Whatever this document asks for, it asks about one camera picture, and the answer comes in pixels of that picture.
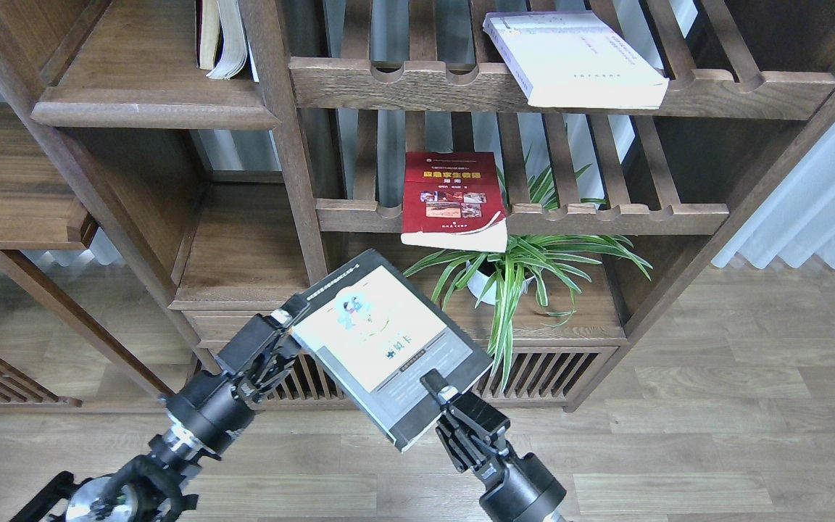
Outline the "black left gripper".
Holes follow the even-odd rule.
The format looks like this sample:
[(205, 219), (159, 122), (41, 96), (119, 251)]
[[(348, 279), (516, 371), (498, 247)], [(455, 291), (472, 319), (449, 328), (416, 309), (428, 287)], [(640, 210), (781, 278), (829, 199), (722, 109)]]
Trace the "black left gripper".
[(171, 428), (165, 446), (173, 458), (219, 456), (255, 416), (258, 403), (291, 372), (299, 353), (291, 327), (308, 311), (302, 294), (292, 295), (271, 315), (255, 315), (217, 354), (220, 373), (199, 371), (165, 405)]

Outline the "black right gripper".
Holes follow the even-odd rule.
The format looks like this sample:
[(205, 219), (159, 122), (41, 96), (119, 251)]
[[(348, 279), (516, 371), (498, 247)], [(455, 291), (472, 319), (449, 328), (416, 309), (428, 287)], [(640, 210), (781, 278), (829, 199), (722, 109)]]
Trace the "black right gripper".
[(566, 489), (531, 452), (520, 458), (508, 442), (510, 420), (476, 394), (460, 394), (437, 369), (420, 378), (443, 410), (436, 433), (458, 472), (484, 483), (478, 499), (494, 521), (563, 521)]

